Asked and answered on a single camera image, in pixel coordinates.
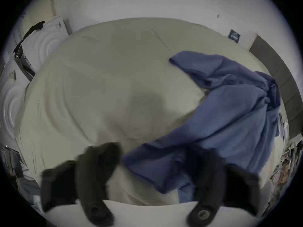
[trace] black cloth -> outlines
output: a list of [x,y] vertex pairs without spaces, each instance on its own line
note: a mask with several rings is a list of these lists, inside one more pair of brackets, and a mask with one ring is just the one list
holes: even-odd
[[35,24],[34,26],[32,26],[32,27],[28,30],[28,32],[26,32],[26,34],[24,35],[23,40],[21,40],[21,41],[17,44],[17,46],[16,46],[16,48],[14,49],[13,52],[14,52],[15,54],[17,54],[17,52],[18,52],[18,50],[19,50],[19,48],[20,48],[20,46],[21,46],[21,43],[26,39],[26,37],[28,37],[28,36],[29,36],[32,32],[34,32],[35,30],[40,30],[40,29],[42,29],[44,23],[45,23],[44,21],[41,21],[41,22]]

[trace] dryer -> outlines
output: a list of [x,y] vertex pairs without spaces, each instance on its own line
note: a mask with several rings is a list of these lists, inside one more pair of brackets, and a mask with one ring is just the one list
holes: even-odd
[[0,144],[19,151],[14,137],[16,115],[29,80],[13,58],[0,76]]
[[61,16],[54,17],[35,30],[21,43],[23,54],[30,68],[37,73],[47,57],[68,37]]

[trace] beige bedsheet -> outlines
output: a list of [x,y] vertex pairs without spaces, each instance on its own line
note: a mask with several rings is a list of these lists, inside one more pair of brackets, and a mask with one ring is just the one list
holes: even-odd
[[[40,183],[44,169],[74,159],[87,146],[121,142],[127,153],[183,124],[204,97],[187,74],[169,63],[184,50],[224,55],[268,73],[227,37],[181,20],[123,19],[83,28],[46,60],[18,112],[15,137],[31,175]],[[273,148],[261,185],[281,151],[280,145]],[[117,202],[178,203],[176,191],[162,195],[121,165],[108,191]]]

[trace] white wall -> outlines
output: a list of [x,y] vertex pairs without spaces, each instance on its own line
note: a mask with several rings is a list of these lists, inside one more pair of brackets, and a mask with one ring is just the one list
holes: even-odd
[[53,0],[70,32],[130,17],[169,17],[209,27],[224,36],[238,32],[245,48],[255,33],[280,55],[303,97],[303,68],[293,34],[270,0]]

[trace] blue blanket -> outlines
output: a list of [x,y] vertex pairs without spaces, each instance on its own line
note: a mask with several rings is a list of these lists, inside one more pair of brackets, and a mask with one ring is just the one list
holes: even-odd
[[184,125],[123,156],[123,164],[162,194],[179,189],[180,202],[195,191],[185,167],[189,148],[215,149],[227,163],[259,173],[279,134],[275,80],[219,55],[182,51],[169,61],[212,90]]

